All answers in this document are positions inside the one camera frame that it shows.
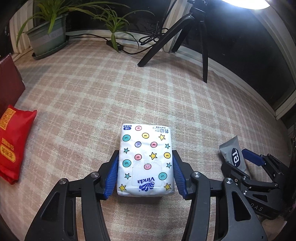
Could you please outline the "grey foil sachet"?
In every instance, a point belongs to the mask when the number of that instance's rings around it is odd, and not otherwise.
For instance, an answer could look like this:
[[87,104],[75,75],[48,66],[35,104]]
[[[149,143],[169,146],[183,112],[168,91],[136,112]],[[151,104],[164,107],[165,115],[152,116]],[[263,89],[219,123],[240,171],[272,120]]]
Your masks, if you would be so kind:
[[219,146],[219,150],[226,162],[230,163],[242,172],[246,171],[246,164],[237,136],[221,144]]

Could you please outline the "white patterned tissue pack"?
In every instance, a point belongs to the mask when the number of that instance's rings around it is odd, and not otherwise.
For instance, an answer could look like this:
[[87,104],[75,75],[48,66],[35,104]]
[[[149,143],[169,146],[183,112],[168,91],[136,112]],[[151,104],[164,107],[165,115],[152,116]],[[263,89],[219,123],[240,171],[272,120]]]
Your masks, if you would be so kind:
[[171,129],[121,126],[116,191],[119,196],[161,197],[175,193]]

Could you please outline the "pink plaid blanket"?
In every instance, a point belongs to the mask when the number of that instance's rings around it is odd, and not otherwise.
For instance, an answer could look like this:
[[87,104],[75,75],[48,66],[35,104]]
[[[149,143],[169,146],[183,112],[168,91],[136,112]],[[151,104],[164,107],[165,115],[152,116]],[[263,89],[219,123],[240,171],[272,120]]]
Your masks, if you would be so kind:
[[166,53],[137,62],[83,39],[16,61],[26,87],[16,107],[37,111],[19,182],[1,180],[1,215],[18,239],[59,179],[84,178],[111,158],[123,123],[169,126],[182,160],[216,180],[219,146],[235,136],[241,148],[290,162],[283,123],[235,85],[214,72],[203,82],[199,66]]

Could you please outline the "red folded fabric bag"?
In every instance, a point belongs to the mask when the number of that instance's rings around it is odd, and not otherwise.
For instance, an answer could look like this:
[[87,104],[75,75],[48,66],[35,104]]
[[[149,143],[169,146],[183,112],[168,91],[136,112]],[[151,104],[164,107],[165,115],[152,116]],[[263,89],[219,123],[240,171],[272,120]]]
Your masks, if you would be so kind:
[[25,145],[37,111],[9,105],[1,116],[1,177],[11,185],[18,182]]

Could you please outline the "dark red paper bag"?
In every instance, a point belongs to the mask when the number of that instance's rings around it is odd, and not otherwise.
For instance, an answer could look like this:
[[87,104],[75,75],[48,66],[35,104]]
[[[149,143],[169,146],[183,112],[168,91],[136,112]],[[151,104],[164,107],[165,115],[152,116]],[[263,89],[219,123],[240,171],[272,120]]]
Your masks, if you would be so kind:
[[25,90],[23,79],[15,66],[11,53],[1,59],[0,115],[9,105],[14,106]]

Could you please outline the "potted spider plant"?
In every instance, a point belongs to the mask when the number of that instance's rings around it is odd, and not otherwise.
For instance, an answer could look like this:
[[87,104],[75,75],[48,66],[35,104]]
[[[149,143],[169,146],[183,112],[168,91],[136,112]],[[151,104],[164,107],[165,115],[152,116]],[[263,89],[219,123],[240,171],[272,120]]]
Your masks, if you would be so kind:
[[133,37],[133,34],[125,31],[125,28],[130,24],[126,18],[139,12],[139,10],[135,10],[119,16],[110,6],[115,5],[126,9],[129,6],[112,1],[36,1],[36,3],[39,10],[24,21],[16,36],[16,45],[18,45],[28,22],[33,19],[43,20],[41,24],[26,32],[36,57],[51,55],[65,45],[66,18],[69,13],[74,11],[103,22],[111,32],[111,47],[119,52],[119,44],[115,34],[119,32]]

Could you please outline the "black tripod stand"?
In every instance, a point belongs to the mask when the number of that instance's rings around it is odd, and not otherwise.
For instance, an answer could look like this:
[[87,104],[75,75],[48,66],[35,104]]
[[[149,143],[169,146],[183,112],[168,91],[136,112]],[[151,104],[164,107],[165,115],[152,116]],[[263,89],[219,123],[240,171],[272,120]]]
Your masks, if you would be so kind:
[[137,64],[138,67],[145,66],[158,51],[160,51],[168,41],[175,35],[179,34],[171,51],[177,52],[184,39],[188,36],[192,27],[199,27],[202,50],[202,78],[206,83],[208,81],[208,44],[207,44],[207,28],[205,16],[207,10],[207,1],[188,1],[192,4],[188,14],[182,16],[160,40],[145,54],[145,56]]

